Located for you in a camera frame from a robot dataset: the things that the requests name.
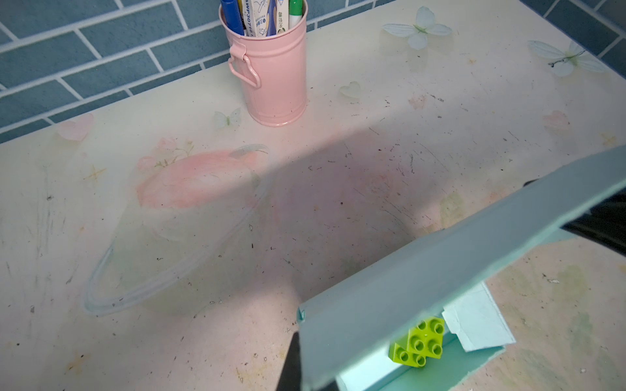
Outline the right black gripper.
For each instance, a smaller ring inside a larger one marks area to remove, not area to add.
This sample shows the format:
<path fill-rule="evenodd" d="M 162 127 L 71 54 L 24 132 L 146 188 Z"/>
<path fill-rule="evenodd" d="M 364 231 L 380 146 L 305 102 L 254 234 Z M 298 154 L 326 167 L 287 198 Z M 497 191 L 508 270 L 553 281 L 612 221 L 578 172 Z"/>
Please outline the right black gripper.
<path fill-rule="evenodd" d="M 625 187 L 538 239 L 534 247 L 580 237 L 625 256 Z"/>

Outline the light blue paper box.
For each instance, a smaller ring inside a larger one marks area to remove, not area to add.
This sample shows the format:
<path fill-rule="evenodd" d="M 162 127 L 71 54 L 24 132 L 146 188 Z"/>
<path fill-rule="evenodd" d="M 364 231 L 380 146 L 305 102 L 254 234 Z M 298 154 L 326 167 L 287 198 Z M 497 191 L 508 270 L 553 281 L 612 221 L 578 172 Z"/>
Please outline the light blue paper box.
<path fill-rule="evenodd" d="M 304 302 L 298 310 L 302 389 L 323 389 L 624 187 L 624 148 L 574 161 Z"/>

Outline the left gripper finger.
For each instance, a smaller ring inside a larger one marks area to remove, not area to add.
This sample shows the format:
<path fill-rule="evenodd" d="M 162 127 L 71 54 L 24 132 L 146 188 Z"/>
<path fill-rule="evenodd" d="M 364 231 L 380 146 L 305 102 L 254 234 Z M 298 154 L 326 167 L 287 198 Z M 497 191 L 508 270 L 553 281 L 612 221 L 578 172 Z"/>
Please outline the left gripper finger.
<path fill-rule="evenodd" d="M 293 334 L 276 391 L 301 390 L 301 348 L 299 333 Z"/>

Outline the green plastic block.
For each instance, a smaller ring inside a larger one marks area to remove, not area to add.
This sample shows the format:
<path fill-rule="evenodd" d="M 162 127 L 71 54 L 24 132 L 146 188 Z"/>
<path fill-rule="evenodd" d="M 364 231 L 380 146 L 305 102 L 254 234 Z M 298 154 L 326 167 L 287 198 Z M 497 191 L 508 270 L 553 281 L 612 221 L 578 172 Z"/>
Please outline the green plastic block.
<path fill-rule="evenodd" d="M 445 322 L 430 317 L 390 344 L 388 357 L 394 362 L 413 368 L 423 368 L 428 358 L 441 359 Z"/>

